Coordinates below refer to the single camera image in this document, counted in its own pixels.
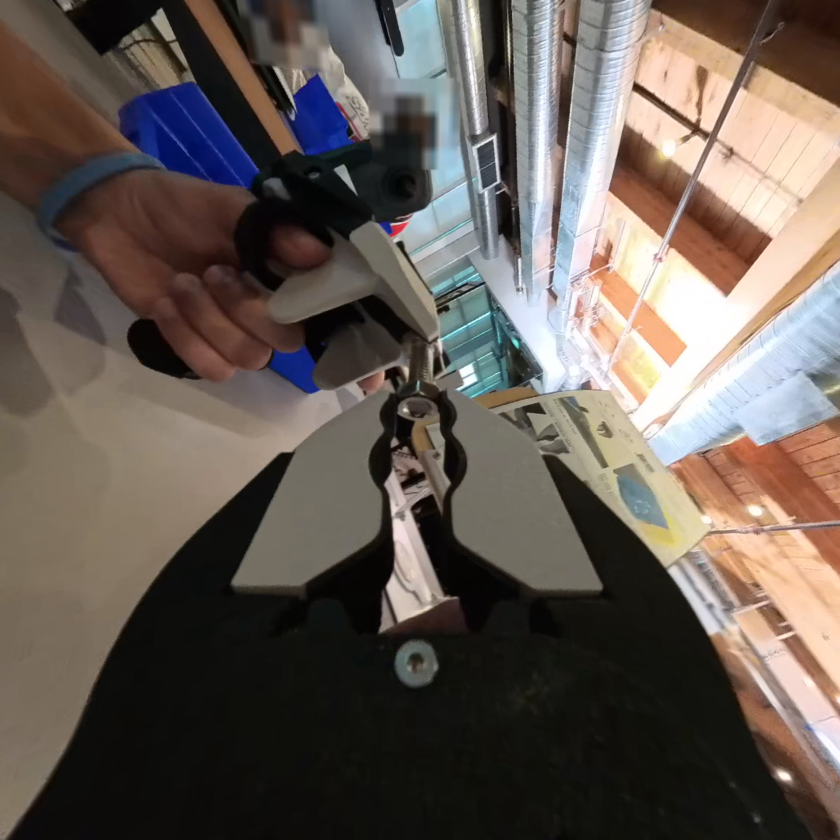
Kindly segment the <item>thin silver ceiling pipe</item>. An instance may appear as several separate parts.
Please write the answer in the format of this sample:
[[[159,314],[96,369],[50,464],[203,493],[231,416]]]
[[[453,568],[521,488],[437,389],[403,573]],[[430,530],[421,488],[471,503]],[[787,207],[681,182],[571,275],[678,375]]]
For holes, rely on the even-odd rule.
[[[479,252],[483,259],[493,260],[499,251],[497,186],[500,170],[497,135],[490,131],[489,123],[480,4],[452,1],[448,2],[448,11]]]

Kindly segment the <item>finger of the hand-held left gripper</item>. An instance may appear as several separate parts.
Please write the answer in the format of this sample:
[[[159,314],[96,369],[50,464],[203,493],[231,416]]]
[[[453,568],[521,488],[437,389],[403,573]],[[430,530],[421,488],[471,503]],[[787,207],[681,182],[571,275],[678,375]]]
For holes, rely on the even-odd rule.
[[[320,266],[294,270],[268,299],[278,324],[300,324],[317,340],[344,327],[377,322],[395,340],[439,336],[434,299],[403,251],[376,223],[337,237]]]
[[[380,324],[347,324],[327,339],[314,365],[312,381],[322,391],[335,391],[393,367],[403,346]]]

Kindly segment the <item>steel hex bolt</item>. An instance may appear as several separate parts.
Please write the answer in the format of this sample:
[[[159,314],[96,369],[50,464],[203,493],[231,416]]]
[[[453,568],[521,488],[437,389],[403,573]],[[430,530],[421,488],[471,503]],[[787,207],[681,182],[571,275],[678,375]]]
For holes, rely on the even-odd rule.
[[[414,332],[406,338],[407,381],[420,385],[435,384],[437,342]]]

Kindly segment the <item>person's left hand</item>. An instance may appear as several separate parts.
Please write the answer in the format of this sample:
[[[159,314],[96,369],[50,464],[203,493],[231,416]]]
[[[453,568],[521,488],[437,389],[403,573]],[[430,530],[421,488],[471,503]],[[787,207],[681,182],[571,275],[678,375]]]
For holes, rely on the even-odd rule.
[[[234,234],[256,199],[242,188],[163,171],[117,175],[85,192],[56,230],[196,375],[225,382],[304,344],[240,269]]]

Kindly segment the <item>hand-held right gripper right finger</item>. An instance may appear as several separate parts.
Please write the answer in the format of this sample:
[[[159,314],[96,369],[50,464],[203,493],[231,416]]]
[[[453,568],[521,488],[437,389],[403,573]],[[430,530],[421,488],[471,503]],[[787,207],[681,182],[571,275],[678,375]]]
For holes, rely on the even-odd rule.
[[[444,577],[468,630],[509,607],[528,627],[536,606],[600,597],[602,580],[539,448],[459,392],[439,405]]]

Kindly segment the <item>blue wristband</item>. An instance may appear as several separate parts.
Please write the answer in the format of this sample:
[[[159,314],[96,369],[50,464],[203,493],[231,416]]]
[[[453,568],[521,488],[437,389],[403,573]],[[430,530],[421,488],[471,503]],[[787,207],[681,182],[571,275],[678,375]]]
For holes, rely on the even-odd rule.
[[[94,188],[131,172],[164,172],[165,166],[142,152],[98,154],[74,166],[51,183],[39,196],[34,216],[38,229],[58,249],[77,250],[56,225],[62,215]]]

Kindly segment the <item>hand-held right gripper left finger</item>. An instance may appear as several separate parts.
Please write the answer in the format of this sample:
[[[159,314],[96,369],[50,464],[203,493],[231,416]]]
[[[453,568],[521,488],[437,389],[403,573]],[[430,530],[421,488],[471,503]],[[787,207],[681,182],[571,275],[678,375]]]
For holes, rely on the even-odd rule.
[[[380,632],[395,555],[385,489],[395,425],[395,395],[378,392],[297,447],[231,580],[234,592],[336,601],[357,632]]]

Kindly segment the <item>black video bar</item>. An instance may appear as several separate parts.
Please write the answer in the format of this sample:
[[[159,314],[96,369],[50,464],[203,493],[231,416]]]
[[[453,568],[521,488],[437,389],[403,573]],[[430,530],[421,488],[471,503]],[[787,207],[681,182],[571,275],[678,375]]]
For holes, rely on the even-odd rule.
[[[373,1],[386,44],[395,57],[404,55],[405,46],[394,1]]]

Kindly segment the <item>silver ventilation duct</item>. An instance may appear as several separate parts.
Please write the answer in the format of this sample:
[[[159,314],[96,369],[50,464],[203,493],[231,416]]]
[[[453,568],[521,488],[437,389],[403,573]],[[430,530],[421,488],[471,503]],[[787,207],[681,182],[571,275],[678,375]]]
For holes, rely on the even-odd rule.
[[[778,442],[839,414],[839,264],[752,336],[649,440],[664,465],[745,436]]]
[[[564,3],[511,2],[521,274],[535,308],[550,283]]]
[[[562,319],[590,270],[612,183],[650,1],[583,1],[574,48],[553,290]]]

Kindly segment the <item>blue plastic bin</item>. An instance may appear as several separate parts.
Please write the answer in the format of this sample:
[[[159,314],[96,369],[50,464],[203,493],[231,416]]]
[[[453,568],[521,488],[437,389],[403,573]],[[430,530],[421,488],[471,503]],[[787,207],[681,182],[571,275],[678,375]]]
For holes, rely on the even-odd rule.
[[[119,111],[122,135],[171,172],[227,186],[252,186],[258,168],[210,101],[194,82],[146,93]],[[141,364],[178,380],[199,377],[165,343],[153,321],[129,327],[127,341]],[[295,353],[274,352],[267,365],[306,394],[319,391],[314,361],[304,347]]]
[[[324,154],[352,144],[352,130],[319,75],[293,95],[295,117],[291,130],[305,155]]]

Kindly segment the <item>steel hex nut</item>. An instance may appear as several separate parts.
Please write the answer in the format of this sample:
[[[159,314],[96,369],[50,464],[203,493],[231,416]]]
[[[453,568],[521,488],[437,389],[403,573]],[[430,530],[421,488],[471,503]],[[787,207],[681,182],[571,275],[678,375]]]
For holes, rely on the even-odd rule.
[[[396,412],[399,417],[413,423],[435,419],[439,413],[439,395],[440,391],[433,383],[407,382],[396,395]]]

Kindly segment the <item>wooden document stand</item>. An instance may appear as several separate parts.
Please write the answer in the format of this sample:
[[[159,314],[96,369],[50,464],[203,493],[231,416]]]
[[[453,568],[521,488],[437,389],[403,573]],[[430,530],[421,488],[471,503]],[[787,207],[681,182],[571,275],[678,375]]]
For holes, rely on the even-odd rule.
[[[479,395],[475,401],[495,413],[496,406],[532,396],[539,394],[522,386]],[[438,422],[419,422],[402,451],[406,455],[395,456],[395,476],[388,483],[397,549],[395,570],[385,588],[387,613],[392,618],[384,619],[383,626],[397,627],[398,632],[411,627],[464,634],[468,628],[459,601],[445,592],[438,570],[439,513],[448,485],[443,468],[445,441]],[[680,591],[698,624],[708,637],[712,636],[717,631],[715,615],[708,612],[703,592],[697,591],[681,566],[683,557],[670,566],[662,565],[674,582],[674,590]]]

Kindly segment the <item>wooden desk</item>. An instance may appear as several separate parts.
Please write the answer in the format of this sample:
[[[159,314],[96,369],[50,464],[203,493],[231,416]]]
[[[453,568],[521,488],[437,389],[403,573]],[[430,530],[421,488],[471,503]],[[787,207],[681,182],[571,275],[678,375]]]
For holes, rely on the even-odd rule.
[[[163,1],[197,86],[258,168],[301,149],[291,94],[277,70],[251,63],[235,2]]]

